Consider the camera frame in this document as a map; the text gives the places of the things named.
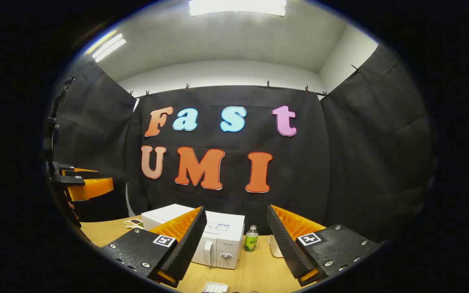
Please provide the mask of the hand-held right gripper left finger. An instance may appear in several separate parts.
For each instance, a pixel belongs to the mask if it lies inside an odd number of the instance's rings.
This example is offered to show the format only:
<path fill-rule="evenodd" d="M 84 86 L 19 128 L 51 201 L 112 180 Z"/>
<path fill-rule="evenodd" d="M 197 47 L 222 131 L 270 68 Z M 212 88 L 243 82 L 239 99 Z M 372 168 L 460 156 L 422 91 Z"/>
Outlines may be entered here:
<path fill-rule="evenodd" d="M 199 206 L 150 230 L 132 228 L 100 251 L 143 278 L 176 288 L 188 270 L 206 224 L 205 208 Z"/>

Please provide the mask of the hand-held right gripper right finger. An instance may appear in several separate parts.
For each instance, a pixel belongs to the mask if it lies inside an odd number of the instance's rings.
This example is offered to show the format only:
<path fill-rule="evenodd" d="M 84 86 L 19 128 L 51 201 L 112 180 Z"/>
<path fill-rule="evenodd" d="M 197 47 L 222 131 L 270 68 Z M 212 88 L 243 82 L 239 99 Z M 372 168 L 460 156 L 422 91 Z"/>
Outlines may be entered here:
<path fill-rule="evenodd" d="M 267 208 L 267 222 L 302 287 L 349 270 L 381 246 L 344 225 L 325 227 L 274 205 Z"/>

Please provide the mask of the white microwave oven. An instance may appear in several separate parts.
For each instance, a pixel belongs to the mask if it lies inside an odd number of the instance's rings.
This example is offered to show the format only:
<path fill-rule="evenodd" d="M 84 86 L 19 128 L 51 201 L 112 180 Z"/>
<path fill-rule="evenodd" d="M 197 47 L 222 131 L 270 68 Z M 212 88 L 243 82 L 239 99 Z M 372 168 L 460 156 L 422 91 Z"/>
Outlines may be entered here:
<path fill-rule="evenodd" d="M 145 230 L 150 230 L 177 218 L 191 207 L 171 204 L 141 214 Z M 210 267 L 235 269 L 242 247 L 245 228 L 243 215 L 206 211 L 207 224 L 204 228 L 192 262 Z"/>

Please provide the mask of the white food tray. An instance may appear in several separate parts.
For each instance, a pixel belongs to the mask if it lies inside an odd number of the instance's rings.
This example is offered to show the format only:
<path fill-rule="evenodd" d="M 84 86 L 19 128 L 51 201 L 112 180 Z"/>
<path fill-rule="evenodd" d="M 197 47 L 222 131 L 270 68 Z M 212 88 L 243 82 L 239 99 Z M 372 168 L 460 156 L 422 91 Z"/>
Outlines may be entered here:
<path fill-rule="evenodd" d="M 228 285 L 221 282 L 207 282 L 201 293 L 227 293 Z"/>

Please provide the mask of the white toaster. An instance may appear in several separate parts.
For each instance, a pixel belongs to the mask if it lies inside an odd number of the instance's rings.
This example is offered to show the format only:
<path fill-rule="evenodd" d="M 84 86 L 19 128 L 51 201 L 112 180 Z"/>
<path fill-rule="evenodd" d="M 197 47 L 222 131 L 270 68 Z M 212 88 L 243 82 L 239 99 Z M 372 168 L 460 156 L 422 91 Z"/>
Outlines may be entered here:
<path fill-rule="evenodd" d="M 283 258 L 283 255 L 281 253 L 281 250 L 278 246 L 278 243 L 274 235 L 269 235 L 267 241 L 268 241 L 272 256 L 275 258 Z"/>

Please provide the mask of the green label drink bottle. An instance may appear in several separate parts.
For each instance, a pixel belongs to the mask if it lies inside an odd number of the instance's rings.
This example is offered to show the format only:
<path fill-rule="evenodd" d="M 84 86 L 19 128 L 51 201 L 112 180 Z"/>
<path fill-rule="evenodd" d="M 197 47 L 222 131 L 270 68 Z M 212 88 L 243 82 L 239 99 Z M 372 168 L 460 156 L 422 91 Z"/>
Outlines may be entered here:
<path fill-rule="evenodd" d="M 256 249 L 257 241 L 258 241 L 258 231 L 257 225 L 251 225 L 249 230 L 245 234 L 245 241 L 243 249 L 245 252 L 254 252 Z"/>

